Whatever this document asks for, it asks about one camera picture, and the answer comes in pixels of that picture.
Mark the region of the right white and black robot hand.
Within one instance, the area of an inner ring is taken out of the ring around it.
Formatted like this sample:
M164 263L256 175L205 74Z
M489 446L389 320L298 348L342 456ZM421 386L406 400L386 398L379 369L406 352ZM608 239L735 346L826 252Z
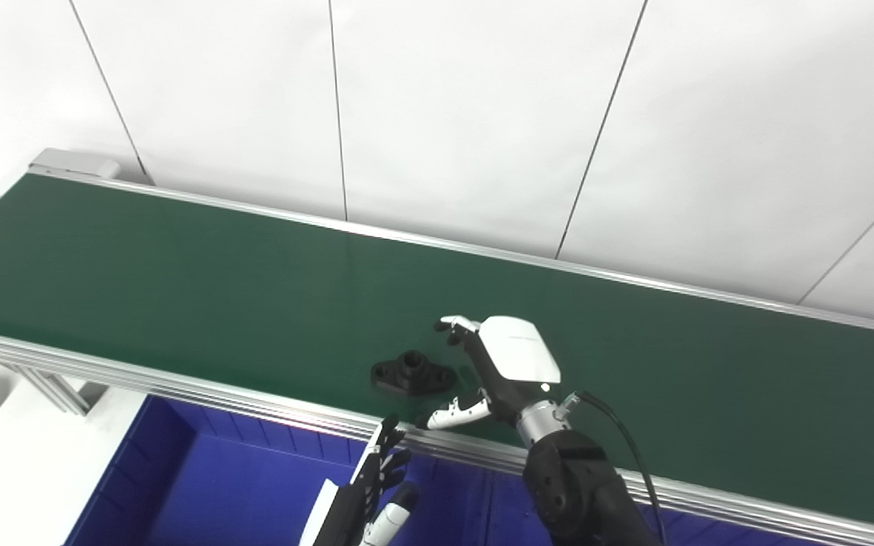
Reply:
M445 315L434 329L448 332L448 345L464 347L479 387L420 417L420 428L441 431L492 417L516 429L528 447L568 428L555 417L558 404L552 397L561 370L532 322L510 315L490 315L481 322Z

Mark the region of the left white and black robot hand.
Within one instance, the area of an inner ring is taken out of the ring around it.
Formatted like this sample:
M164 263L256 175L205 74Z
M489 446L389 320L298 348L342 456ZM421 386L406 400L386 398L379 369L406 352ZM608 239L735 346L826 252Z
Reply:
M398 448L405 435L398 415L379 422L349 482L323 482L300 545L391 544L422 495L406 480L410 451Z

